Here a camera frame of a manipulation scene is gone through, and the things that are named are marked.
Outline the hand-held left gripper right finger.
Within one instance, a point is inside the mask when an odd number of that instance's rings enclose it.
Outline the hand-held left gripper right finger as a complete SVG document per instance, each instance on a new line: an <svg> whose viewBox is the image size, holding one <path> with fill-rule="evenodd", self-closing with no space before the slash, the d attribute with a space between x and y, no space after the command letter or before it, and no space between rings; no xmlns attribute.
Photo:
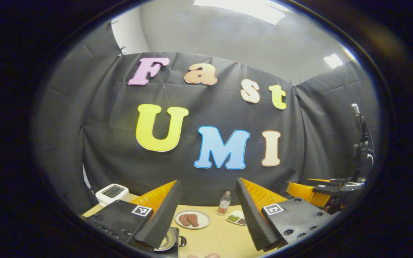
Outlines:
<svg viewBox="0 0 413 258"><path fill-rule="evenodd" d="M236 179L236 194L257 251L297 242L333 219L303 198L284 198L245 178Z"/></svg>

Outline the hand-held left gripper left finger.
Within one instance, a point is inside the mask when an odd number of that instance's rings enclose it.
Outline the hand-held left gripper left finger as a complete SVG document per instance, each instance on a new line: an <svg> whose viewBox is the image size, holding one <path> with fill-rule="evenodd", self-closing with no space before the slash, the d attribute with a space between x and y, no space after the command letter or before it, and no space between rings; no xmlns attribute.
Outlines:
<svg viewBox="0 0 413 258"><path fill-rule="evenodd" d="M133 201L115 200L85 220L116 241L154 250L169 231L181 197L181 181L174 180Z"/></svg>

